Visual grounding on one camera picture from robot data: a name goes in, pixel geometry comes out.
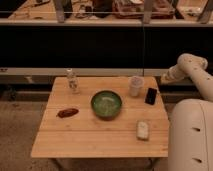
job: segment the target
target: wooden surface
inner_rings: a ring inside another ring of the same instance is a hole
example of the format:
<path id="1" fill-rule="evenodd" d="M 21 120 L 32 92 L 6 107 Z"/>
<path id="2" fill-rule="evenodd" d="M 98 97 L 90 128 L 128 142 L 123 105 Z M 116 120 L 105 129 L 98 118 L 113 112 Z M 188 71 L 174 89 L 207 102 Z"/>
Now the wooden surface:
<path id="1" fill-rule="evenodd" d="M 157 88 L 153 77 L 145 77 L 140 95 L 128 93 L 128 77 L 79 77 L 79 94 L 72 94 L 66 78 L 55 80 L 35 139 L 32 157 L 167 157 L 167 114 L 158 92 L 155 105 L 144 103 L 148 87 Z M 122 99 L 122 109 L 114 120 L 95 116 L 90 101 L 100 90 L 112 90 Z M 74 107 L 79 113 L 56 117 L 61 109 Z M 136 138 L 137 121 L 149 124 L 148 141 Z"/>
<path id="2" fill-rule="evenodd" d="M 23 3 L 9 19 L 45 19 L 56 20 L 56 12 L 53 4 L 53 0 L 48 4 L 44 4 L 37 7 L 30 7 L 30 5 L 36 4 L 36 0 L 27 0 Z"/>

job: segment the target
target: black phone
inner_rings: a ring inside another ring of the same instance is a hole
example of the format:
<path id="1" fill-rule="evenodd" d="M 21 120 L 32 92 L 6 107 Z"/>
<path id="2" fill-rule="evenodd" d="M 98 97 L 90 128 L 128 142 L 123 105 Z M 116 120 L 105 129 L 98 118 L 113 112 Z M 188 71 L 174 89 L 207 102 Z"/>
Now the black phone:
<path id="1" fill-rule="evenodd" d="M 154 105 L 156 99 L 157 90 L 154 88 L 149 88 L 146 94 L 145 103 Z"/>

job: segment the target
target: food item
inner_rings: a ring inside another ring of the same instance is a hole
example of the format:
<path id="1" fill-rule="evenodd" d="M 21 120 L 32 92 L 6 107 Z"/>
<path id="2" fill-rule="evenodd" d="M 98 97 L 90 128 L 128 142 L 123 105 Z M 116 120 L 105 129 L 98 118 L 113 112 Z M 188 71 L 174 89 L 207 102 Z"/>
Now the food item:
<path id="1" fill-rule="evenodd" d="M 60 110 L 56 116 L 60 118 L 65 118 L 65 117 L 73 116 L 77 114 L 78 112 L 79 112 L 78 109 L 68 108 L 68 109 Z"/>

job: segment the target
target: cup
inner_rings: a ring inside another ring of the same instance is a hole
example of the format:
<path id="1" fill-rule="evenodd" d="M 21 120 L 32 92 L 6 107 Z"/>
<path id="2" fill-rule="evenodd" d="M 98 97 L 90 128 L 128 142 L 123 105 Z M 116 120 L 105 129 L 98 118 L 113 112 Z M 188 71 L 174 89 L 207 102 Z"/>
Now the cup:
<path id="1" fill-rule="evenodd" d="M 129 94 L 132 97 L 137 97 L 140 93 L 141 87 L 143 84 L 143 80 L 139 76 L 132 76 L 130 79 L 130 85 L 129 85 Z"/>

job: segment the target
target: clear bottle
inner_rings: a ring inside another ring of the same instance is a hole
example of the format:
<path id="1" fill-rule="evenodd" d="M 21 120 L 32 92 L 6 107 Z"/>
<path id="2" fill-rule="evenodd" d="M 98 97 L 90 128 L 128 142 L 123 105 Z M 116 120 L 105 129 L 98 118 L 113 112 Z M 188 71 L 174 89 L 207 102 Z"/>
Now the clear bottle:
<path id="1" fill-rule="evenodd" d="M 72 89 L 72 92 L 78 93 L 79 92 L 78 79 L 73 69 L 67 69 L 67 79 L 68 79 L 69 87 Z"/>

